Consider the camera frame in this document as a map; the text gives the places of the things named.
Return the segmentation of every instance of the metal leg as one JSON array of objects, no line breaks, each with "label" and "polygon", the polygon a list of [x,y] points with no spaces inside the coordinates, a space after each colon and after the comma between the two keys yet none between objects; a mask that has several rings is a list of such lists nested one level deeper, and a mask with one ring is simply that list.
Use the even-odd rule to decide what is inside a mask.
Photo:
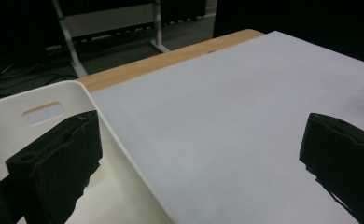
[{"label": "metal leg", "polygon": [[161,36],[161,3],[160,0],[154,0],[153,3],[153,20],[156,28],[156,39],[150,41],[150,43],[158,49],[160,52],[169,52],[168,48],[166,48],[162,44],[162,36]]},{"label": "metal leg", "polygon": [[63,30],[63,36],[65,37],[66,45],[67,45],[67,47],[69,49],[69,53],[71,54],[72,67],[74,68],[75,73],[77,74],[78,77],[86,77],[87,72],[84,69],[83,65],[81,64],[81,62],[80,62],[80,60],[79,60],[79,58],[77,56],[77,51],[75,50],[74,42],[72,41],[72,36],[69,33],[69,30],[65,25],[63,12],[61,11],[60,4],[59,4],[58,0],[53,0],[53,5],[54,5],[54,7],[56,9],[57,16],[58,16],[58,19],[59,19],[59,23],[60,23],[61,28]]}]

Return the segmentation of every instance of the wooden surface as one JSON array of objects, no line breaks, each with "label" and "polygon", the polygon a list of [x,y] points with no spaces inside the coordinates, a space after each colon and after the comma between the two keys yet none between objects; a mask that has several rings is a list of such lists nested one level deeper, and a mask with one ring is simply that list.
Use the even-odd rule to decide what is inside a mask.
[{"label": "wooden surface", "polygon": [[176,63],[182,63],[186,60],[199,57],[219,49],[224,49],[261,35],[263,35],[263,33],[255,30],[243,30],[134,63],[128,63],[119,67],[108,69],[88,77],[81,77],[77,79],[77,81],[83,83],[89,91],[98,91],[122,81],[139,77]]}]

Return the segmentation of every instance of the white paper sheet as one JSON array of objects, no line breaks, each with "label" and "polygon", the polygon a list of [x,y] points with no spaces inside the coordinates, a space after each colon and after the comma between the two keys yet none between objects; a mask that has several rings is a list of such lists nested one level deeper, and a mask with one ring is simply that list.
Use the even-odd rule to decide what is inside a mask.
[{"label": "white paper sheet", "polygon": [[364,62],[273,32],[92,96],[179,223],[357,223],[299,152],[312,112],[364,130]]}]

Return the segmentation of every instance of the white metal frame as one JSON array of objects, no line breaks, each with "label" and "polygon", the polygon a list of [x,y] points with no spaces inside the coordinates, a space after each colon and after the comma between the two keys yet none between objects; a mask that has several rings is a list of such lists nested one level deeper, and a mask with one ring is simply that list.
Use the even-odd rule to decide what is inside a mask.
[{"label": "white metal frame", "polygon": [[151,45],[160,52],[170,51],[162,44],[160,0],[154,0],[152,4],[115,8],[67,17],[63,15],[59,1],[52,1],[63,30],[66,45],[71,54],[71,64],[78,77],[85,77],[88,74],[77,56],[72,37],[154,22],[156,37],[150,41]]}]

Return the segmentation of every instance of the white plastic bin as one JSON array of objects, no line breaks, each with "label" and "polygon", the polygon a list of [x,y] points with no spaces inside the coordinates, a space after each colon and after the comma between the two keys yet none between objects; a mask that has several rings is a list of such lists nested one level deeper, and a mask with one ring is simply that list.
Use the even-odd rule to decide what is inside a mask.
[{"label": "white plastic bin", "polygon": [[172,223],[90,94],[77,81],[0,100],[0,179],[7,176],[6,159],[63,119],[90,110],[98,111],[104,156],[67,223]]}]

